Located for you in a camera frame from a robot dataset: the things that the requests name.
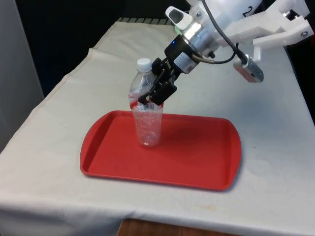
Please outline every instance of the white bottle cap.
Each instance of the white bottle cap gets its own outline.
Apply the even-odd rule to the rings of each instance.
[[[137,61],[138,71],[146,73],[152,70],[152,63],[150,59],[141,58]]]

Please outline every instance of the red plastic tray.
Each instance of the red plastic tray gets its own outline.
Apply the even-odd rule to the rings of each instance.
[[[221,118],[164,114],[157,147],[138,144],[131,112],[113,111],[87,133],[80,167],[87,176],[225,190],[241,162],[233,124]]]

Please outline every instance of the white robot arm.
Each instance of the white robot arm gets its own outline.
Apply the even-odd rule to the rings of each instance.
[[[153,63],[157,80],[152,90],[139,98],[141,103],[158,105],[177,88],[174,82],[181,73],[189,74],[200,62],[222,64],[235,55],[235,69],[249,82],[262,82],[264,75],[256,64],[261,52],[272,47],[298,43],[314,34],[304,19],[310,11],[305,0],[276,0],[266,11],[254,14],[262,0],[187,0],[189,14],[169,7],[166,16],[182,35],[165,49],[166,59]],[[238,42],[252,42],[253,58],[238,49]],[[231,46],[234,55],[226,61],[214,61],[214,52]]]

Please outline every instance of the dark background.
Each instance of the dark background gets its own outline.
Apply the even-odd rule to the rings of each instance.
[[[72,71],[121,16],[164,18],[173,5],[188,10],[185,0],[16,0],[37,73],[47,95],[63,76]],[[264,0],[259,10],[274,0]],[[306,0],[315,28],[315,0]],[[315,120],[314,37],[288,46],[288,54],[310,112]]]

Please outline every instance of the black cable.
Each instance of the black cable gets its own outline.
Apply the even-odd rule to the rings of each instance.
[[[226,64],[226,63],[232,61],[235,58],[235,56],[236,56],[236,52],[234,52],[233,55],[229,59],[223,60],[223,61],[214,61],[214,60],[204,59],[204,58],[198,57],[196,55],[192,55],[192,59],[194,61],[198,61],[198,62],[203,62],[203,63],[208,63],[208,64],[214,65],[214,64]]]
[[[216,20],[214,19],[207,3],[206,3],[206,0],[201,0],[202,1],[202,4],[203,6],[205,7],[206,9],[206,12],[208,13],[209,17],[210,17],[210,20],[213,24],[213,26],[216,28],[216,30],[218,31],[218,33],[222,36],[222,38],[228,43],[228,45],[230,45],[230,47],[233,49],[233,51],[235,52],[235,54],[240,58],[242,64],[247,64],[247,57],[246,55],[240,50],[238,49],[233,43],[232,41],[225,35],[225,33],[221,30],[220,26],[218,26]]]

